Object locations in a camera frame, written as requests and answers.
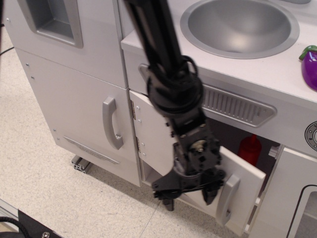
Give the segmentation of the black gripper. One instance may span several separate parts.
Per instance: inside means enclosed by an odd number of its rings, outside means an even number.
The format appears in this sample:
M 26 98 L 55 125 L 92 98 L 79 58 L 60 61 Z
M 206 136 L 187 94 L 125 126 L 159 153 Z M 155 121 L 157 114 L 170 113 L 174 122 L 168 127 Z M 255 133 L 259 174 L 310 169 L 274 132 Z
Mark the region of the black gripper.
M 195 175 L 183 175 L 176 169 L 152 183 L 154 197 L 162 200 L 167 211 L 174 211 L 174 199 L 188 192 L 201 191 L 206 205 L 212 204 L 217 196 L 225 171 L 213 167 Z

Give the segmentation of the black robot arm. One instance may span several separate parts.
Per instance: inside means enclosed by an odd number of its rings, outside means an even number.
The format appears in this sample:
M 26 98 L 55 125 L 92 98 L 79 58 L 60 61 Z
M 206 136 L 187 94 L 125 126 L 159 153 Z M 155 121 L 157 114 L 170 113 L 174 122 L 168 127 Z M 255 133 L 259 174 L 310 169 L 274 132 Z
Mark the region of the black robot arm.
M 148 97 L 171 128 L 174 165 L 152 184 L 155 198 L 173 211 L 183 193 L 200 190 L 211 204 L 223 185 L 219 141 L 202 109 L 204 89 L 194 61 L 181 54 L 165 0 L 127 0 L 125 6 L 149 62 Z

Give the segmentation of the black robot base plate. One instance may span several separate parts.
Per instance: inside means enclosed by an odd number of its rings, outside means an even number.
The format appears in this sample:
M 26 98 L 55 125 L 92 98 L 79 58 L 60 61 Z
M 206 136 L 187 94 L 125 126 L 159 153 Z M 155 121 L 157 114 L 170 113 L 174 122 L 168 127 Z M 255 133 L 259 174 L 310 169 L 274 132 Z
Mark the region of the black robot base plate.
M 61 238 L 57 232 L 18 211 L 17 215 L 0 212 L 0 224 L 10 231 L 1 231 L 1 238 Z

